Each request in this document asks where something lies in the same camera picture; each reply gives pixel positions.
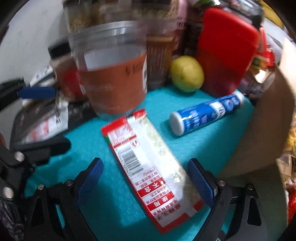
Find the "teal bubble mailer mat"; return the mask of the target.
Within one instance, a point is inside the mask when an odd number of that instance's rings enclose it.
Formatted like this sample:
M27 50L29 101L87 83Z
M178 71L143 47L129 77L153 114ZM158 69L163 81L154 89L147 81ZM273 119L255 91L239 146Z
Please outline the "teal bubble mailer mat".
M128 178L135 176L142 183L154 167L165 177L180 181L176 169L186 169L188 161L196 158L206 170L232 184L251 182L263 206L268 238L278 239L287 226L287 208L276 159L292 114L284 111L280 95L268 90L256 105L246 101L229 116L176 137L168 122L170 113L211 99L202 91L186 95L172 87L150 92L143 106L159 136L152 146L145 141L136 147L125 146L122 163L101 132L106 121L95 118L86 122L67 134L72 143L69 152L36 168L27 182L26 196L32 196L40 184L51 187L75 178L99 157L104 163L102 177L82 206L83 216L99 240L192 240L209 213L207 207L162 234L154 225L154 217L144 211Z

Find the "red white sachet packet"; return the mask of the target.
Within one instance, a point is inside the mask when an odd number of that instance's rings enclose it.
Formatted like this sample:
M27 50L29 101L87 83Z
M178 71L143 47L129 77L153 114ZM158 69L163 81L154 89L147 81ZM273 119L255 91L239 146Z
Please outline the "red white sachet packet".
M203 207L200 194L145 109L112 121L101 132L160 233L169 232Z

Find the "open cardboard box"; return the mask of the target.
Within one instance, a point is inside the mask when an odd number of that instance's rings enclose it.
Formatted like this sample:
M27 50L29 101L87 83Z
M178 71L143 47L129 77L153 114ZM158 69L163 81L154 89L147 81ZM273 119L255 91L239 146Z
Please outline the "open cardboard box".
M251 121L219 177L229 178L276 165L295 108L295 44L284 39L274 81L258 101Z

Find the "orange labelled plastic jar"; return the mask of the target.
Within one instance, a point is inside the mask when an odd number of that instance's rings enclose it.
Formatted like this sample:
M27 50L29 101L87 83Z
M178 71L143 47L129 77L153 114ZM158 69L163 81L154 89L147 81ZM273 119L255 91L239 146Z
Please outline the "orange labelled plastic jar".
M147 93L147 27L120 21L69 35L86 95L97 114L120 115L136 109Z

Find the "blue white tablet tube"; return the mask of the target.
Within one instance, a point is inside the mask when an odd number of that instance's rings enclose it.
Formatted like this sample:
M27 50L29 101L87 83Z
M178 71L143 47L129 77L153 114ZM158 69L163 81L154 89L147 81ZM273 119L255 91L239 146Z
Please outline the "blue white tablet tube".
M243 104L244 95L235 91L208 102L174 111L170 114L170 127L175 135L183 136L234 113Z

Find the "yellow green lemon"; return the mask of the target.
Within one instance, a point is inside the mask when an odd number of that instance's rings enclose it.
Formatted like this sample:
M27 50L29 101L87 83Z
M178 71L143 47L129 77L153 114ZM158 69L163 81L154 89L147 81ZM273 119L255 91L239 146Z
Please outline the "yellow green lemon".
M192 56L180 56L170 65L171 81L185 93L199 90L204 84L204 72L200 63Z

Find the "dark brown labelled jar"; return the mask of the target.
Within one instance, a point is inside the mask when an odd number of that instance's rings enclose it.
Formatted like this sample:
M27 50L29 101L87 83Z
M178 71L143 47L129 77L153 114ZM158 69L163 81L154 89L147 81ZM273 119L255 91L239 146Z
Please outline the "dark brown labelled jar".
M175 21L152 21L147 30L147 87L155 90L163 87L175 47Z

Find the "red cylindrical container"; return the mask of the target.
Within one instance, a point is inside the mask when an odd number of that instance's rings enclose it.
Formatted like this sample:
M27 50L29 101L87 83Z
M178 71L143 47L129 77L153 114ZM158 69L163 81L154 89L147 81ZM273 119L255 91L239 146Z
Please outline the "red cylindrical container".
M202 89L221 97L239 86L259 46L259 30L240 17L220 8L202 16L196 60L204 72Z

